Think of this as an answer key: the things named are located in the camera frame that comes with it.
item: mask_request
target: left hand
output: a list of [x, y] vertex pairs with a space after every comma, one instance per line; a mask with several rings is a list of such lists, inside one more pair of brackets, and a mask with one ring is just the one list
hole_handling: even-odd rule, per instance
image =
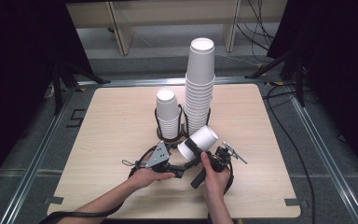
[[[145, 156], [145, 160], [147, 161], [152, 154], [153, 152], [149, 152]], [[130, 177], [130, 179], [134, 181], [137, 188], [142, 189], [151, 185], [156, 180], [166, 180], [174, 177], [175, 174], [173, 173], [156, 173], [148, 168], [140, 168]]]

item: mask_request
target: cabinet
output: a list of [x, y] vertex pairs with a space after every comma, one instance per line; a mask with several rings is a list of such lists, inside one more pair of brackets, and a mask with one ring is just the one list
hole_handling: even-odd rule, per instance
[[[280, 22], [287, 0], [263, 1], [263, 22]], [[110, 27], [118, 48], [128, 54], [137, 26], [222, 24], [227, 51], [232, 51], [237, 23], [257, 22], [258, 1], [146, 0], [67, 4], [76, 28]]]

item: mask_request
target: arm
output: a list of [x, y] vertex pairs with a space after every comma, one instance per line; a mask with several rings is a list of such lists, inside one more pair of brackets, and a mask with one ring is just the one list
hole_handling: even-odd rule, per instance
[[211, 215], [212, 223], [233, 223], [223, 197], [229, 179], [228, 169], [226, 168], [221, 173], [215, 172], [205, 152], [201, 153], [201, 161], [206, 171], [204, 198]]
[[[165, 180], [175, 177], [172, 173], [155, 173], [149, 169], [139, 169], [133, 176], [125, 180], [117, 187], [109, 190], [101, 197], [87, 203], [78, 209], [77, 212], [98, 213], [111, 210], [124, 202], [130, 195], [138, 189], [145, 188], [152, 184], [155, 180]], [[96, 224], [101, 223], [106, 217], [65, 217], [60, 224]]]

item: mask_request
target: right hand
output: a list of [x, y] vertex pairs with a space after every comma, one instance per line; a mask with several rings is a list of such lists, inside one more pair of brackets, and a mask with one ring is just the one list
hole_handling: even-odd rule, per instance
[[229, 180], [229, 170], [225, 168], [222, 172], [217, 173], [213, 170], [208, 155], [201, 153], [201, 162], [206, 171], [205, 176], [205, 201], [209, 202], [213, 198], [223, 200], [225, 188]]

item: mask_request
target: metal frame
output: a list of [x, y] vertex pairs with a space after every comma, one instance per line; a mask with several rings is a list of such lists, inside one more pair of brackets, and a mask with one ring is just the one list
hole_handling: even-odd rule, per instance
[[[243, 77], [217, 77], [215, 79], [215, 84], [241, 84], [241, 83], [255, 83], [255, 79], [247, 80]], [[94, 81], [87, 82], [78, 82], [78, 88], [81, 87], [100, 87], [100, 88], [112, 88], [112, 87], [137, 87], [137, 86], [169, 86], [169, 85], [185, 85], [186, 80], [184, 78], [161, 78], [161, 79], [141, 79], [141, 80], [119, 80], [119, 81], [111, 81], [106, 84], [98, 84]], [[289, 91], [293, 91], [293, 87], [287, 87]], [[19, 213], [23, 202], [34, 182], [34, 178], [38, 172], [38, 168], [41, 165], [46, 152], [48, 150], [51, 139], [56, 132], [60, 121], [62, 120], [62, 115], [65, 112], [65, 108], [68, 105], [73, 93], [75, 92], [75, 88], [69, 89], [67, 95], [65, 96], [64, 103], [62, 105], [62, 109], [59, 111], [57, 115], [53, 117], [48, 130], [36, 151], [36, 154], [27, 169], [25, 175], [22, 178], [22, 181], [17, 188], [13, 198], [11, 199], [9, 206], [2, 218], [2, 224], [10, 224], [13, 223]], [[332, 155], [329, 152], [329, 149], [324, 143], [324, 140], [319, 135], [315, 125], [313, 124], [306, 108], [302, 107], [300, 103], [294, 98], [292, 99], [292, 103], [297, 111], [297, 114], [301, 118], [308, 134], [310, 135], [310, 139], [312, 140], [315, 148], [324, 163], [324, 167], [327, 172], [330, 174], [339, 195], [341, 196], [343, 202], [347, 206], [348, 211], [351, 214], [351, 217], [355, 223], [358, 223], [358, 200], [351, 189], [348, 181], [341, 173], [338, 168], [336, 162], [334, 161]]]
[[[289, 91], [294, 91], [292, 86], [287, 86]], [[296, 109], [298, 116], [301, 118], [301, 121], [304, 124], [310, 139], [315, 145], [316, 151], [318, 152], [324, 167], [327, 170], [327, 173], [330, 174], [331, 179], [333, 180], [334, 185], [342, 198], [342, 201], [345, 203], [351, 217], [355, 223], [358, 223], [358, 199], [353, 192], [350, 184], [346, 180], [344, 174], [341, 173], [338, 165], [336, 164], [333, 156], [330, 154], [330, 151], [327, 145], [324, 143], [321, 135], [316, 129], [315, 125], [310, 118], [310, 115], [307, 112], [307, 109], [301, 106], [300, 102], [296, 98], [292, 98], [292, 103]]]
[[10, 200], [9, 206], [1, 220], [1, 224], [13, 223], [17, 217], [17, 214], [20, 212], [22, 204], [24, 203], [32, 184], [34, 183], [34, 178], [36, 177], [38, 169], [43, 159], [45, 158], [46, 152], [48, 151], [51, 139], [56, 132], [60, 121], [62, 120], [62, 115], [74, 92], [75, 88], [68, 89], [67, 94], [65, 96], [65, 100], [62, 105], [62, 109], [57, 113], [57, 115], [53, 117], [53, 120], [51, 121], [48, 130], [43, 137], [43, 140], [39, 145], [39, 148], [37, 149], [30, 166], [28, 167], [25, 175], [22, 177], [20, 185], [14, 193], [14, 196]]

